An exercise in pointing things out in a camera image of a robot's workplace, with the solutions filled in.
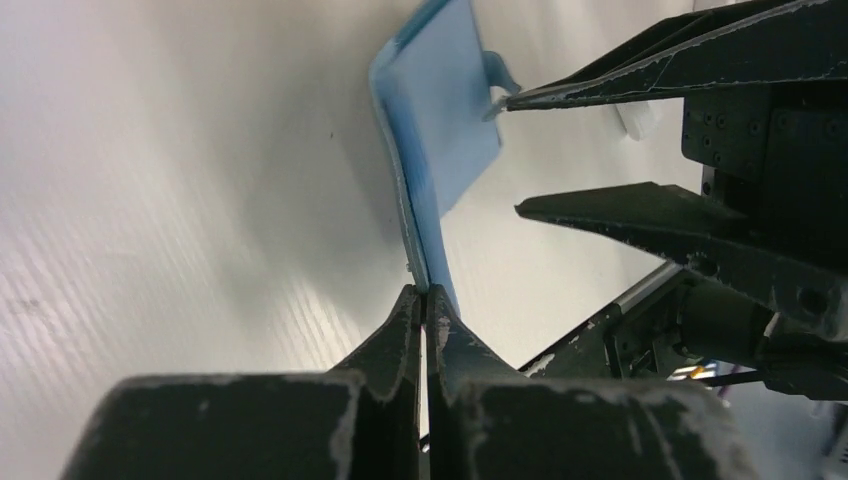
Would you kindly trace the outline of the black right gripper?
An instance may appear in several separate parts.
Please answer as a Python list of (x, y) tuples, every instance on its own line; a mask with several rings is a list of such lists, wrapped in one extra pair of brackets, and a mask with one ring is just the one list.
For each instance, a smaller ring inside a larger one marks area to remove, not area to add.
[[(666, 18), (509, 111), (684, 97), (682, 153), (709, 200), (645, 182), (528, 198), (529, 220), (671, 261), (798, 322), (847, 335), (844, 1), (746, 1)], [(776, 86), (746, 85), (778, 84)]]

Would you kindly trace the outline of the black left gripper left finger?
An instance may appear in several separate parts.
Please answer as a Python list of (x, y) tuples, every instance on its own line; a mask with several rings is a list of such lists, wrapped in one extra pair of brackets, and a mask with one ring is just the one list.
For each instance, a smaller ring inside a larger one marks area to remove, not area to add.
[(90, 417), (66, 479), (414, 479), (422, 298), (323, 373), (137, 376)]

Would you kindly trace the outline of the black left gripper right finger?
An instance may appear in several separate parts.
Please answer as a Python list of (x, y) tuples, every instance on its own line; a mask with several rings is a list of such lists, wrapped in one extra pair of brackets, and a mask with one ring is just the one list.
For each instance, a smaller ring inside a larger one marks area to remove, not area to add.
[(695, 382), (531, 379), (447, 293), (426, 300), (434, 479), (752, 479), (728, 410)]

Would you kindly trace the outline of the blue card holder wallet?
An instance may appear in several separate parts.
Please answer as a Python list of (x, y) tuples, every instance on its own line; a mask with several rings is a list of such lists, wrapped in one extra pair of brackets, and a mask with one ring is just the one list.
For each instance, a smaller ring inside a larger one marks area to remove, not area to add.
[(368, 81), (414, 283), (455, 300), (441, 219), (501, 151), (492, 89), (522, 88), (484, 49), (469, 1), (423, 2), (378, 51)]

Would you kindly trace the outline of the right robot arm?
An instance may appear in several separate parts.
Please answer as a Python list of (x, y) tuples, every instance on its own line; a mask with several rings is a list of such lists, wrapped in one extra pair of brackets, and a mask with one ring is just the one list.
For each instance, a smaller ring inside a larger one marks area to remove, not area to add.
[(644, 182), (524, 200), (519, 216), (652, 254), (671, 275), (603, 336), (610, 373), (733, 363), (760, 382), (847, 397), (847, 5), (746, 1), (668, 18), (510, 111), (679, 98), (698, 192)]

